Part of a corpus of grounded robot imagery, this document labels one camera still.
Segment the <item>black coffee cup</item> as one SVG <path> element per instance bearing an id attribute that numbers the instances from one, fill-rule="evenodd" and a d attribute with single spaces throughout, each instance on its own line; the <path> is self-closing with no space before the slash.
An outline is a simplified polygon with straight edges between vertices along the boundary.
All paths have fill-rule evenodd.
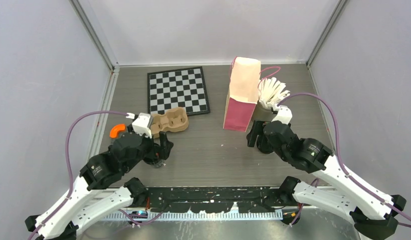
<path id="1" fill-rule="evenodd" d="M 154 161 L 151 161 L 149 165 L 152 166 L 153 168 L 160 168 L 166 165 L 165 162 L 166 161 L 163 159 L 155 159 Z"/>

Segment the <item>stack of black lids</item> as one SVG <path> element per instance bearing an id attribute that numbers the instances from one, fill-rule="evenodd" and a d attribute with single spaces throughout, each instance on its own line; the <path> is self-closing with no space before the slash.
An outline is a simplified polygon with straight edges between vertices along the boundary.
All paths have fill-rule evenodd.
<path id="1" fill-rule="evenodd" d="M 274 152 L 273 147 L 268 142 L 257 143 L 256 146 L 257 146 L 258 150 L 263 154 L 268 155 L 268 154 L 271 154 L 271 153 Z"/>

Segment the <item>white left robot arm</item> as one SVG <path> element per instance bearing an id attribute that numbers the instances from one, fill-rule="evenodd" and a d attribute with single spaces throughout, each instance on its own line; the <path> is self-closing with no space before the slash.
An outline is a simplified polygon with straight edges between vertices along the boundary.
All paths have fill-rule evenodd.
<path id="1" fill-rule="evenodd" d="M 50 209 L 40 215 L 28 216 L 25 220 L 27 230 L 32 236 L 37 234 L 39 240 L 74 240 L 83 230 L 114 211 L 143 206 L 148 190 L 136 177 L 95 204 L 88 206 L 88 202 L 120 181 L 141 161 L 162 166 L 173 146 L 163 131 L 159 133 L 159 143 L 144 134 L 123 134 L 107 151 L 88 160 L 72 187 Z"/>

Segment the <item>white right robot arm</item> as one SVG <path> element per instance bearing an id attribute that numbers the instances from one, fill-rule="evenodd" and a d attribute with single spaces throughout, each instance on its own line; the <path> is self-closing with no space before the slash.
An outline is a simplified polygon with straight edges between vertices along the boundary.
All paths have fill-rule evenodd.
<path id="1" fill-rule="evenodd" d="M 254 121 L 247 134 L 247 145 L 262 153 L 276 153 L 297 170 L 307 172 L 332 185 L 337 192 L 316 189 L 296 177 L 287 176 L 278 189 L 285 205 L 306 204 L 337 215 L 371 240 L 391 237 L 399 226 L 395 218 L 407 203 L 401 195 L 389 195 L 364 181 L 338 157 L 314 138 L 298 138 L 290 124 L 276 121 Z"/>

